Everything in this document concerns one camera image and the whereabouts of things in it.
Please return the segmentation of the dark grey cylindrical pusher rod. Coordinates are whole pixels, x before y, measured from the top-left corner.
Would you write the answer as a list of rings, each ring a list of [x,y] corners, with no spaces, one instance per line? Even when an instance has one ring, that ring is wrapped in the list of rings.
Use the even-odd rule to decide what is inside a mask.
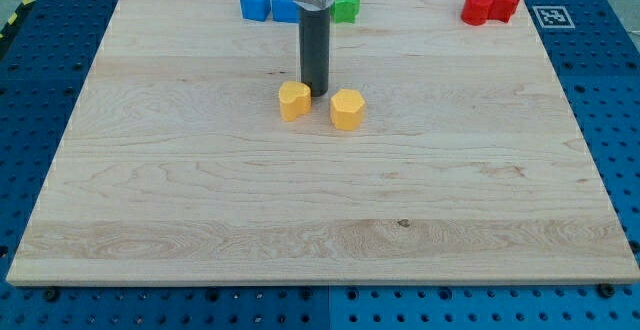
[[[301,81],[311,89],[312,97],[328,91],[330,12],[329,9],[299,11]]]

